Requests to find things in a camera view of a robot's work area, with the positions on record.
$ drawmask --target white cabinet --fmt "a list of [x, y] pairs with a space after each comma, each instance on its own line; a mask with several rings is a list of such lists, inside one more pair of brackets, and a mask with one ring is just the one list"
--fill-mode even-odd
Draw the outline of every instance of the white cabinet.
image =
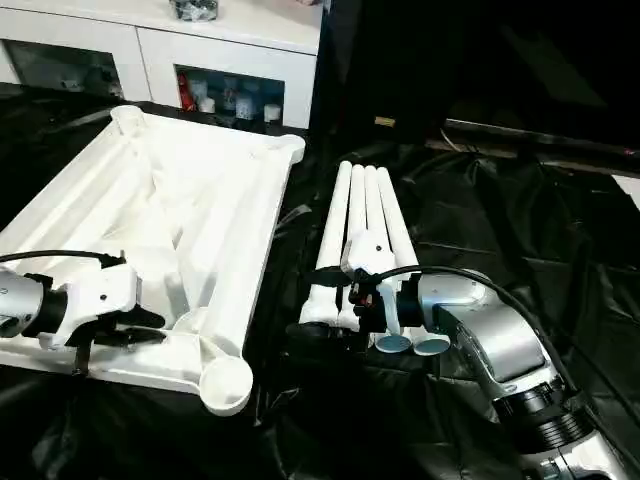
[[171, 32], [138, 30], [153, 101], [180, 106], [176, 67], [276, 80], [284, 84], [284, 125], [307, 128], [316, 57]]
[[125, 99], [151, 100], [135, 27], [0, 8], [0, 82], [51, 87], [92, 62], [115, 69]]
[[126, 100], [180, 107], [177, 72], [211, 80], [212, 96], [235, 77], [258, 117], [275, 103], [307, 128], [321, 24], [322, 5], [295, 0], [223, 0], [206, 23], [178, 20], [169, 0], [0, 0], [0, 82], [73, 90], [75, 75], [96, 93], [102, 75]]

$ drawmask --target bottle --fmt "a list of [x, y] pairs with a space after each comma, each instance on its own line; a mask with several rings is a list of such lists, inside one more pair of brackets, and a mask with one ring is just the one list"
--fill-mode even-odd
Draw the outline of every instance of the bottle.
[[224, 77], [224, 92], [222, 93], [222, 108], [230, 112], [235, 112], [237, 95], [238, 95], [238, 79], [235, 77]]
[[187, 76], [184, 73], [178, 74], [178, 90], [180, 92], [180, 103], [182, 104], [182, 110], [185, 112], [195, 112], [196, 102], [189, 92], [189, 85], [187, 83]]

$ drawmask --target cable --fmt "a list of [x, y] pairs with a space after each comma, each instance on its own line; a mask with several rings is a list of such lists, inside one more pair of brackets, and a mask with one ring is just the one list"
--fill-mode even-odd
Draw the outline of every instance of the cable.
[[106, 253], [85, 252], [82, 250], [34, 250], [32, 252], [9, 253], [7, 255], [0, 255], [0, 263], [39, 257], [95, 258], [100, 262], [102, 268], [113, 267], [114, 265], [121, 265], [125, 263], [125, 259], [123, 257], [118, 258], [112, 255], [107, 255]]
[[447, 142], [451, 148], [453, 148], [456, 152], [462, 153], [462, 150], [460, 150], [460, 147], [458, 147], [455, 143], [453, 143], [449, 139], [449, 137], [447, 136], [446, 133], [444, 133], [444, 130], [442, 128], [440, 129], [440, 133], [442, 134], [442, 138], [444, 138], [444, 141]]

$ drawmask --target black table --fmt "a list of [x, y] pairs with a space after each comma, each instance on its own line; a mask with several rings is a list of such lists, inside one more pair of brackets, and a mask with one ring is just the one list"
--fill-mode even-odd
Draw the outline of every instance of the black table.
[[[0, 161], [11, 185], [2, 225], [106, 126], [113, 105], [26, 88], [0, 95]], [[241, 415], [214, 417], [188, 394], [1, 367], [0, 475], [519, 478], [516, 452], [455, 355], [326, 354], [287, 341], [285, 326], [308, 293], [302, 273], [315, 264], [337, 157], [329, 137], [312, 137], [291, 172], [245, 348], [255, 388]], [[519, 292], [637, 402], [640, 234], [629, 226], [640, 213], [610, 176], [393, 145], [346, 159], [389, 168], [421, 262], [482, 271]], [[640, 435], [611, 392], [547, 326], [603, 419], [640, 454]]]

